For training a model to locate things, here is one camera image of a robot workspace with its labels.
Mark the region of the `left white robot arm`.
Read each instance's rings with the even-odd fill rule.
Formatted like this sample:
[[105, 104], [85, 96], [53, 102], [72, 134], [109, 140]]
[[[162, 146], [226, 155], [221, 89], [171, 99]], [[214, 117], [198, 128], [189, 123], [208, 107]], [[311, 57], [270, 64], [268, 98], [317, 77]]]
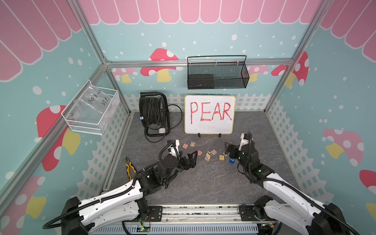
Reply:
[[88, 235], [113, 222], [143, 220], [150, 214], [146, 196], [158, 192], [178, 173], [196, 166], [198, 152], [172, 152], [138, 171], [132, 180], [112, 191], [80, 201], [69, 199], [60, 216], [43, 225], [43, 229], [60, 228], [63, 235]]

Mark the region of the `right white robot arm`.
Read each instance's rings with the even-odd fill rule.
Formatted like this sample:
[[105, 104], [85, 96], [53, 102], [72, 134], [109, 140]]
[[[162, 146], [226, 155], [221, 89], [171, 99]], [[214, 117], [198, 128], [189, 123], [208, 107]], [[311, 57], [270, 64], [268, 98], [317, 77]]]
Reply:
[[311, 198], [286, 182], [270, 167], [262, 164], [250, 133], [242, 134], [239, 145], [225, 144], [225, 156], [238, 160], [243, 174], [251, 184], [273, 193], [286, 204], [264, 195], [254, 203], [258, 220], [269, 217], [280, 221], [302, 235], [357, 235], [341, 211], [333, 203], [328, 205]]

